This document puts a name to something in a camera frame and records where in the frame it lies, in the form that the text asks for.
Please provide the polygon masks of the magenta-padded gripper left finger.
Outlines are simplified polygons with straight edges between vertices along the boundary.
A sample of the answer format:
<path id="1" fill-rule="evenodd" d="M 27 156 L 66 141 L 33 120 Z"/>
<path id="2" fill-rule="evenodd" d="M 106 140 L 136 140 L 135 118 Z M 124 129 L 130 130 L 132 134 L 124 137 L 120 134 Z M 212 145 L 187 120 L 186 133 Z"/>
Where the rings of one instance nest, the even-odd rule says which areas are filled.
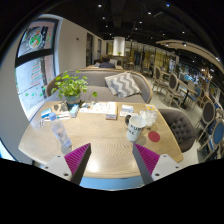
<path id="1" fill-rule="evenodd" d="M 43 169 L 79 185 L 91 155 L 91 144 L 85 144 L 66 155 L 56 155 Z"/>

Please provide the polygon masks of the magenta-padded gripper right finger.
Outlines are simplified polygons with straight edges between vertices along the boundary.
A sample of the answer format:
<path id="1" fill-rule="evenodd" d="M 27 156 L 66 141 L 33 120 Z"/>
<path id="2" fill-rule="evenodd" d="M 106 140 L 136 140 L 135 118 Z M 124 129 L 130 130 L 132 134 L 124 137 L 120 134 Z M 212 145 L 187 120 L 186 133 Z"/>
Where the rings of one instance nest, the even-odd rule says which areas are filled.
<path id="1" fill-rule="evenodd" d="M 157 153 L 138 144 L 132 151 L 145 185 L 182 169 L 168 154 Z"/>

